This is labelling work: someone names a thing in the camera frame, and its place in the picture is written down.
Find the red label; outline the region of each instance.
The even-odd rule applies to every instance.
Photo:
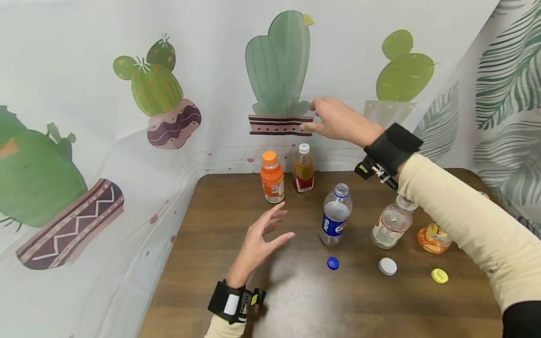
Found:
[[[293,187],[298,193],[305,193],[312,190],[314,188],[314,176],[306,181],[300,177],[293,178]]]

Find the cream long sleeve shirt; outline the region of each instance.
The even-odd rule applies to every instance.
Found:
[[[502,312],[541,300],[541,241],[502,208],[420,154],[404,164],[398,193],[419,204],[487,273]],[[205,338],[238,338],[244,328],[214,316]]]

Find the cactus illustration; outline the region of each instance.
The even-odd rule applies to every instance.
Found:
[[[434,61],[424,54],[410,53],[412,49],[413,37],[404,29],[391,33],[384,40],[382,50],[391,61],[376,83],[380,101],[410,102],[432,78]]]
[[[183,98],[175,76],[167,68],[148,64],[144,59],[131,79],[131,92],[137,106],[150,117],[171,111]]]
[[[299,117],[310,107],[300,101],[308,69],[310,31],[309,15],[298,11],[280,13],[268,35],[256,36],[246,47],[246,68],[257,103],[258,116]]]
[[[87,192],[71,161],[75,135],[61,137],[53,123],[46,135],[27,129],[5,106],[0,126],[0,223],[40,228]]]
[[[150,47],[147,58],[135,61],[130,56],[119,56],[113,61],[115,74],[131,81],[135,103],[150,117],[147,139],[160,149],[178,149],[201,124],[201,113],[190,100],[184,99],[179,82],[173,75],[176,56],[163,34]]]
[[[169,43],[167,34],[163,34],[155,44],[150,47],[147,53],[147,62],[151,64],[159,64],[169,71],[175,69],[176,56],[175,49]]]

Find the wrist device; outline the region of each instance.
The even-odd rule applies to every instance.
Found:
[[[246,286],[233,289],[226,284],[226,280],[219,281],[214,289],[208,310],[229,324],[245,323],[248,308],[252,305],[262,305],[267,293],[255,288],[253,292],[246,290]]]
[[[398,190],[392,178],[408,158],[419,151],[423,141],[398,123],[393,123],[371,145],[365,148],[365,159],[357,164],[355,172],[365,180],[376,174],[381,183]]]

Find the plastic bottle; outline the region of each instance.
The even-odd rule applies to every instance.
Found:
[[[333,246],[340,242],[352,208],[349,187],[344,183],[337,184],[323,203],[323,222],[319,234],[323,244]]]
[[[297,193],[305,193],[314,188],[314,159],[308,143],[299,144],[293,160],[293,187]]]
[[[272,150],[265,151],[262,158],[260,174],[265,199],[270,203],[280,203],[285,197],[282,166],[278,162],[276,153]]]
[[[490,199],[484,192],[480,191],[479,193]],[[449,247],[453,244],[453,240],[436,222],[432,222],[419,230],[417,242],[425,251],[431,254],[442,254],[449,250]]]
[[[396,203],[387,206],[378,223],[372,229],[371,237],[374,244],[381,249],[391,249],[411,226],[412,213],[417,204],[398,195]]]

